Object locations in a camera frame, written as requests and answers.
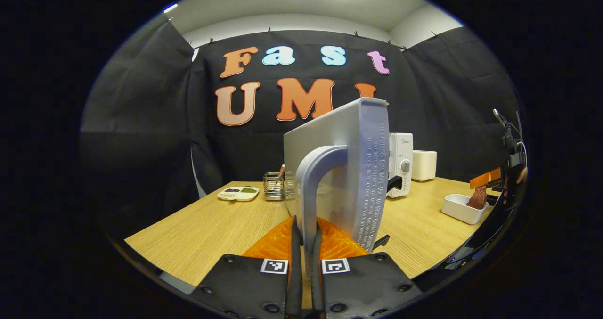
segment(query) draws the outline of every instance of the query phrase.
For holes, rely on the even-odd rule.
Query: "blue letter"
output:
[[[336,46],[324,46],[320,49],[323,56],[323,63],[325,65],[344,65],[345,64],[345,50],[341,47]]]
[[[264,59],[262,59],[262,63],[265,65],[290,65],[295,62],[293,58],[293,49],[287,46],[278,46],[272,47],[266,51],[266,55]]]

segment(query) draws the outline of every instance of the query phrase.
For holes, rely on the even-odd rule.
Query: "white plate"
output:
[[[252,192],[241,192],[241,190],[243,190],[244,188],[249,188],[252,190],[255,190],[255,193]],[[237,192],[226,192],[227,189],[237,189]],[[227,187],[224,188],[222,191],[220,191],[218,193],[218,197],[222,200],[237,200],[237,201],[249,201],[254,199],[254,197],[256,197],[256,195],[258,195],[258,192],[260,191],[260,188],[255,188],[255,187],[239,187],[239,186],[231,186],[231,187]]]

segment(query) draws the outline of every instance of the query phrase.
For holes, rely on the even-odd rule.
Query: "plastic container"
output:
[[[255,192],[242,192],[244,189],[252,189]],[[227,187],[218,193],[218,197],[222,200],[237,200],[237,201],[249,201],[254,199],[258,195],[260,188],[255,187]]]
[[[477,210],[473,207],[467,206],[470,197],[460,194],[450,194],[444,198],[444,205],[442,205],[442,213],[452,216],[452,218],[459,219],[460,221],[467,222],[467,224],[477,224],[484,212],[488,208],[488,203],[485,203],[484,208]]]

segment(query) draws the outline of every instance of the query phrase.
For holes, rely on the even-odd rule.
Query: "gray handle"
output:
[[[297,228],[301,229],[306,276],[312,276],[312,252],[316,238],[316,190],[318,183],[333,168],[347,163],[347,146],[322,146],[308,153],[295,174]]]

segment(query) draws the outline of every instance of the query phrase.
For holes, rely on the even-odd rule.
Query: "white bowl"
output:
[[[473,207],[467,206],[470,197],[460,194],[450,194],[444,198],[444,205],[442,205],[442,213],[448,214],[453,218],[457,218],[460,221],[467,222],[467,224],[477,224],[485,210],[488,207],[488,203],[485,203],[484,208],[476,210]]]

